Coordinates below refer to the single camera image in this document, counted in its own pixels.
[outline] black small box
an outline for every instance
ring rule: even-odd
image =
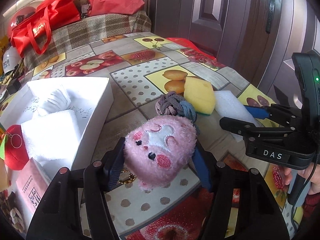
[[[12,95],[20,89],[21,84],[17,78],[11,80],[7,86],[7,92]]]

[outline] white plush patch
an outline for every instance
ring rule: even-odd
[[[161,126],[159,131],[145,131],[149,135],[149,146],[158,146],[170,152],[167,146],[167,138],[174,135],[174,129],[170,125]]]

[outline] white cloth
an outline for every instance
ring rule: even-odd
[[[259,127],[259,122],[248,112],[244,105],[236,98],[231,91],[215,91],[216,106],[215,110],[221,117],[229,117],[238,119],[245,122],[251,122],[256,127]],[[242,136],[231,133],[234,139],[239,142],[242,140]]]
[[[29,158],[38,162],[75,156],[81,139],[73,110],[31,119],[21,130]]]
[[[58,85],[46,96],[39,99],[37,111],[35,111],[32,118],[66,110],[70,103],[71,99],[64,87],[62,85]]]

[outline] maroon sleeve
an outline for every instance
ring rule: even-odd
[[[307,195],[303,204],[303,216],[309,218],[320,201],[320,193]]]

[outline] human hand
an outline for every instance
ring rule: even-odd
[[[302,171],[298,171],[298,175],[307,179],[311,174],[311,171],[313,169],[313,165],[314,165],[314,163],[310,163],[308,168],[306,168],[305,170],[302,170]],[[291,169],[284,168],[284,175],[285,175],[284,183],[286,185],[289,185],[292,180]],[[310,182],[311,182],[311,188],[310,188],[308,194],[313,195],[313,194],[319,193],[320,192],[320,165],[319,164],[317,164],[315,173],[311,177]]]

